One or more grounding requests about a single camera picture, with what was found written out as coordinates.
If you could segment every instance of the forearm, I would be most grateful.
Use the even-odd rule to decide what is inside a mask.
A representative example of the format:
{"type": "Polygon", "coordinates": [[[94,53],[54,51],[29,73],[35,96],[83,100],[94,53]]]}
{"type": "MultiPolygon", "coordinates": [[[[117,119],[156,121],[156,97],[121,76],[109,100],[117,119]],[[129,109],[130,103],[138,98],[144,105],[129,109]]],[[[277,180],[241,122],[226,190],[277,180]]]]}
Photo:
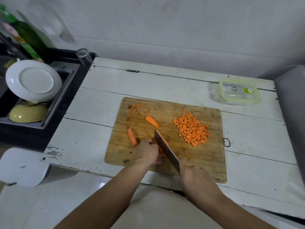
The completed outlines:
{"type": "Polygon", "coordinates": [[[260,218],[247,212],[225,195],[210,205],[201,203],[199,208],[224,229],[276,229],[260,218]]]}
{"type": "Polygon", "coordinates": [[[128,207],[147,172],[141,163],[125,167],[64,218],[55,229],[110,228],[128,207]]]}

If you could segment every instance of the dish soap bottle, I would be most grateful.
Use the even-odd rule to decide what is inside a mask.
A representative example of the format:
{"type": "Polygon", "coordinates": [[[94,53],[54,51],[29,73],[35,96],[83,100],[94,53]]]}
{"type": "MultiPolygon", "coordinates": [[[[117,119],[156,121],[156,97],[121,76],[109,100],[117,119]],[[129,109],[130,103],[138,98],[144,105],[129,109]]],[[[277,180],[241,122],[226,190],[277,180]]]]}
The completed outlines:
{"type": "Polygon", "coordinates": [[[14,36],[33,59],[41,62],[50,62],[47,55],[47,46],[32,27],[26,22],[19,21],[14,15],[7,12],[6,7],[3,4],[0,4],[0,11],[10,23],[3,23],[3,26],[14,36]]]}

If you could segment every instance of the table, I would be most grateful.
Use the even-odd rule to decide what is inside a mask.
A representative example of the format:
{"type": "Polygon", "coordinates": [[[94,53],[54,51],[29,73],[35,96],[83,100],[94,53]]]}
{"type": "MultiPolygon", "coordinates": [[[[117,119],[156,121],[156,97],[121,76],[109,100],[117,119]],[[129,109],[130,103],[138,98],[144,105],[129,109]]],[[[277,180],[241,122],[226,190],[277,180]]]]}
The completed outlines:
{"type": "MultiPolygon", "coordinates": [[[[220,189],[238,204],[305,218],[305,202],[285,190],[297,165],[271,80],[95,58],[41,160],[115,176],[123,167],[104,157],[125,96],[220,109],[223,136],[231,141],[225,148],[227,183],[220,189]],[[255,82],[261,102],[215,102],[210,91],[223,78],[255,82]]],[[[177,176],[149,171],[141,182],[181,190],[177,176]]]]}

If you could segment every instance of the pile of diced carrots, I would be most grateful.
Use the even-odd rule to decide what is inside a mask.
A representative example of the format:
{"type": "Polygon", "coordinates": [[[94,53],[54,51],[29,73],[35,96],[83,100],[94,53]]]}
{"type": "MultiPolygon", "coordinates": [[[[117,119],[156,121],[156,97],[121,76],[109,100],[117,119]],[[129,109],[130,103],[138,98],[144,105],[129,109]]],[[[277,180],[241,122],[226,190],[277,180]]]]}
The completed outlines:
{"type": "Polygon", "coordinates": [[[207,137],[210,134],[206,128],[209,126],[201,124],[190,112],[182,113],[182,116],[174,119],[173,123],[177,125],[180,131],[179,137],[182,136],[188,145],[191,144],[196,147],[199,143],[207,142],[207,137]]]}

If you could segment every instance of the person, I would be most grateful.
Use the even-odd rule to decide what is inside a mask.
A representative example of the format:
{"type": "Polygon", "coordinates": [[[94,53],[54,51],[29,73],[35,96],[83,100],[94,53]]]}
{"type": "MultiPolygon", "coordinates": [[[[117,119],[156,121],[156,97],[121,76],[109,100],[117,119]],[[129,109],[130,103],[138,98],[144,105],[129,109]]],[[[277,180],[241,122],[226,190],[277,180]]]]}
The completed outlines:
{"type": "Polygon", "coordinates": [[[149,167],[160,165],[162,159],[152,140],[142,141],[134,161],[55,229],[275,228],[226,197],[207,171],[188,166],[184,158],[180,160],[180,182],[186,198],[154,186],[139,187],[149,167]]]}

